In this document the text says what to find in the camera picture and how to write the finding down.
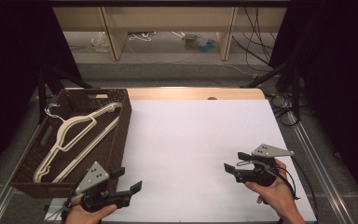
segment wire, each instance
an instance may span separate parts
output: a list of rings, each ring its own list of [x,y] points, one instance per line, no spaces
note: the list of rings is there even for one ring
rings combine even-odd
[[[180,32],[180,34],[178,34],[178,33],[174,32],[174,31],[171,31],[171,33],[173,33],[174,35],[177,35],[177,36],[179,36],[181,38],[184,38],[186,36],[186,34],[183,33],[183,32]]]
[[[258,60],[260,60],[262,63],[264,64],[269,64],[269,62],[265,61],[264,59],[258,57],[255,53],[251,52],[250,50],[248,50],[246,47],[244,47],[242,44],[240,44],[237,39],[235,39],[234,36],[232,36],[232,39],[240,46],[241,49],[244,49],[247,53],[252,54],[255,58],[257,58]]]
[[[142,41],[150,42],[150,41],[152,41],[152,39],[149,37],[149,35],[155,35],[155,34],[156,34],[156,32],[141,33],[142,37],[132,34],[133,37],[129,37],[129,40],[140,39]]]
[[[46,220],[49,220],[50,218],[52,218],[52,217],[54,217],[55,216],[55,218],[54,218],[54,222],[57,220],[57,217],[58,217],[58,215],[60,214],[60,212],[62,212],[62,208],[60,208],[59,210],[57,210],[55,213],[53,213],[51,216],[49,216],[49,217],[47,217],[46,218]]]
[[[287,187],[291,190],[292,195],[293,195],[293,198],[294,198],[295,200],[298,199],[297,196],[296,196],[296,187],[293,189],[293,187],[292,187],[292,185],[289,183],[289,181],[287,181],[286,178],[284,178],[281,174],[279,174],[279,172],[276,172],[274,169],[272,169],[271,167],[269,167],[268,165],[266,165],[266,164],[265,164],[264,162],[262,162],[262,161],[240,161],[240,162],[237,163],[237,166],[243,166],[243,165],[248,165],[248,164],[259,164],[259,165],[264,166],[264,168],[265,168],[266,170],[272,172],[274,175],[276,175],[277,177],[279,177],[279,178],[287,185]]]
[[[292,175],[286,169],[284,169],[284,168],[282,168],[280,166],[278,166],[278,169],[285,171],[289,175],[290,179],[292,180],[293,190],[294,190],[295,195],[296,195],[296,183],[295,183],[295,180],[293,179]]]
[[[261,47],[263,47],[263,48],[272,49],[272,47],[270,47],[270,46],[266,46],[266,45],[263,45],[263,44],[254,42],[254,40],[251,40],[248,36],[246,36],[246,34],[245,34],[244,32],[242,32],[242,34],[243,34],[243,36],[245,36],[245,38],[246,38],[247,40],[249,40],[250,42],[252,42],[252,43],[254,43],[254,44],[256,44],[256,45],[259,45],[259,46],[261,46]]]
[[[128,42],[126,41],[125,42],[125,45],[126,47],[134,54],[137,54],[137,52],[135,52],[131,46],[128,44]],[[166,62],[145,62],[145,61],[142,61],[140,59],[137,60],[137,62],[140,62],[140,63],[166,63]],[[247,76],[253,76],[254,74],[252,73],[247,73],[245,71],[242,71],[240,70],[239,68],[233,66],[233,65],[228,65],[228,64],[221,64],[221,63],[210,63],[210,62],[188,62],[188,61],[176,61],[176,62],[167,62],[167,64],[171,64],[171,63],[186,63],[186,64],[214,64],[214,65],[218,65],[218,66],[222,66],[222,67],[227,67],[227,68],[232,68],[234,70],[237,70],[238,72],[242,73],[242,74],[245,74]]]
[[[296,158],[291,157],[293,162],[296,164],[298,170],[301,172],[301,174],[304,176],[305,180],[307,181],[308,186],[310,187],[310,194],[312,195],[312,199],[313,199],[313,212],[315,213],[315,217],[316,217],[316,222],[318,222],[318,204],[316,202],[316,197],[315,197],[315,193],[313,191],[312,185],[310,184],[310,180],[308,179],[307,175],[305,174],[304,170],[302,169],[302,167],[300,166],[300,164],[298,163],[298,161],[296,160]]]
[[[270,34],[271,34],[272,38],[274,39],[274,41],[276,41],[277,38],[272,33],[270,33]]]
[[[263,52],[264,52],[264,54],[265,54],[267,60],[269,61],[269,58],[270,58],[271,56],[269,55],[269,52],[266,50],[266,47],[265,47],[265,45],[263,44],[263,40],[262,40],[262,38],[261,38],[260,25],[259,25],[259,23],[258,23],[258,7],[255,8],[255,24],[252,22],[252,19],[251,19],[251,17],[249,16],[249,13],[248,13],[248,10],[246,9],[246,7],[245,7],[244,9],[245,9],[246,16],[248,17],[248,20],[249,20],[249,22],[251,23],[252,29],[253,29],[252,35],[251,35],[250,39],[252,40],[253,34],[255,34],[255,35],[258,37],[258,40],[259,40],[260,43],[261,43]]]
[[[78,204],[76,204],[76,205],[72,206],[70,204],[71,204],[72,198],[74,197],[74,194],[76,193],[76,189],[79,186],[79,184],[81,183],[81,181],[83,180],[84,176],[86,176],[86,175],[83,175],[80,179],[77,180],[76,184],[71,189],[71,192],[69,193],[68,198],[66,198],[65,203],[63,203],[62,208],[60,209],[61,210],[62,224],[65,223],[66,218],[67,218],[68,213],[69,213],[69,210],[72,209],[74,206],[78,205]]]
[[[272,105],[273,108],[283,108],[286,105],[286,99],[284,96],[282,97],[283,102],[280,105],[276,105],[274,103],[274,99],[277,99],[278,95],[270,95],[270,96],[271,96],[271,99],[269,100],[269,103]]]

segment white table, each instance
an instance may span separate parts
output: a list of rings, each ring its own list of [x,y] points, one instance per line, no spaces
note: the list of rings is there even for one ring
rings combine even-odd
[[[269,102],[255,99],[131,100],[122,162],[126,174],[119,179],[117,190],[127,190],[140,180],[143,188],[132,197],[129,207],[103,221],[276,222],[279,218],[275,211],[257,204],[257,194],[236,183],[223,165],[235,165],[239,161],[237,152],[250,154],[262,143],[285,148]],[[314,222],[292,161],[288,157],[280,160],[296,181],[300,213],[307,222]],[[47,217],[60,208],[62,201],[53,200]]]

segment wicker basket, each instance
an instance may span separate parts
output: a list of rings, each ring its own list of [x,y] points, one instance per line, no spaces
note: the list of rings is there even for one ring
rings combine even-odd
[[[83,136],[67,152],[59,151],[50,164],[47,175],[42,182],[33,182],[34,172],[45,159],[56,143],[57,131],[62,125],[60,119],[46,117],[38,130],[21,165],[11,180],[11,186],[34,198],[64,198],[68,197],[76,182],[82,178],[87,169],[97,161],[107,171],[111,172],[121,166],[124,146],[131,118],[131,103],[127,90],[98,89],[98,90],[63,90],[60,92],[57,104],[52,107],[51,114],[67,120],[74,116],[88,115],[93,111],[111,104],[121,102],[122,107],[114,112],[102,114],[97,119],[97,125]],[[119,120],[113,129],[95,148],[78,164],[78,166],[60,183],[51,181],[117,116]],[[87,122],[71,127],[65,136],[64,145],[88,125]],[[116,191],[117,181],[111,181],[109,190]]]

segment white hanger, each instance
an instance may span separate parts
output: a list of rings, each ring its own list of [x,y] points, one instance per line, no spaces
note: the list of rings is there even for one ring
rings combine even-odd
[[[53,183],[57,183],[57,182],[61,182],[63,181],[68,175],[69,173],[72,172],[72,170],[87,156],[87,154],[89,154],[89,152],[92,151],[92,149],[98,145],[98,143],[112,130],[117,126],[117,122],[118,122],[118,118],[117,117],[115,120],[113,120],[108,126],[106,126],[106,128],[100,133],[98,134],[98,136],[92,140],[92,142],[89,143],[89,145],[83,149],[82,152],[80,152],[80,154],[71,161],[71,163],[69,163],[66,168],[52,181]]]
[[[49,165],[51,164],[52,160],[54,159],[54,157],[57,155],[57,153],[60,150],[68,151],[69,149],[71,149],[71,147],[74,144],[76,144],[89,130],[91,130],[97,124],[97,120],[95,118],[101,116],[102,114],[104,114],[106,112],[113,112],[113,111],[115,111],[115,109],[117,107],[121,107],[121,105],[122,105],[122,103],[112,103],[112,104],[106,105],[106,106],[90,113],[87,116],[76,116],[76,117],[72,117],[68,120],[64,120],[57,115],[50,114],[49,108],[52,106],[59,106],[59,105],[48,105],[47,108],[45,109],[46,113],[53,118],[61,119],[63,121],[63,124],[60,126],[59,130],[57,131],[56,143],[51,148],[48,155],[43,159],[42,163],[40,163],[40,165],[36,169],[36,171],[34,172],[34,182],[35,183],[41,182],[42,176],[48,174],[49,169],[50,169]],[[74,125],[76,125],[78,123],[86,122],[86,121],[90,121],[90,120],[91,120],[91,123],[84,130],[82,130],[77,136],[75,136],[74,139],[72,139],[68,144],[66,144],[66,146],[62,146],[63,140],[65,139],[65,136],[66,136],[66,133],[68,132],[68,130],[71,127],[73,127]]]

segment hand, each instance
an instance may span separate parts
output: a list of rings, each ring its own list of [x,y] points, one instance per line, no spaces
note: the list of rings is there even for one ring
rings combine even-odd
[[[115,204],[103,207],[97,212],[90,213],[84,210],[81,205],[74,206],[66,218],[65,224],[97,224],[104,217],[114,213],[117,209]]]
[[[286,169],[283,162],[277,159],[275,161],[279,167]],[[286,172],[283,169],[279,169],[279,173],[286,178]],[[260,186],[254,182],[246,182],[245,186],[259,194],[257,203],[266,201],[285,223],[305,223],[304,218],[297,210],[292,191],[279,177],[268,187]]]

